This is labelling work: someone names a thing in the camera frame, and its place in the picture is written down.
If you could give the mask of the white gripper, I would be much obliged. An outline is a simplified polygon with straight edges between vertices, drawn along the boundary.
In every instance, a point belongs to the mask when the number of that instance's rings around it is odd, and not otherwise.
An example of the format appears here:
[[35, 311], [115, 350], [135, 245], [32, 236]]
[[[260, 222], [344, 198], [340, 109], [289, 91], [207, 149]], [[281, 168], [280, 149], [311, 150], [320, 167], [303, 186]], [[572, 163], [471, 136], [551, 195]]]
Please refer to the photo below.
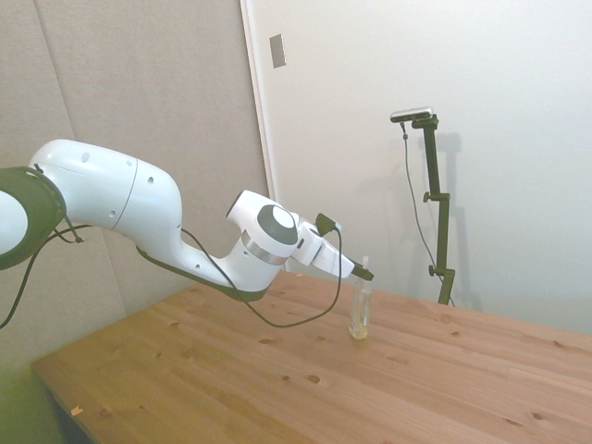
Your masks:
[[298, 226], [299, 240], [294, 250], [294, 259], [302, 265], [312, 265], [335, 277], [347, 278], [350, 274], [365, 281], [372, 281], [374, 274], [362, 265], [353, 262], [339, 252], [329, 241], [322, 238], [316, 227], [307, 222]]

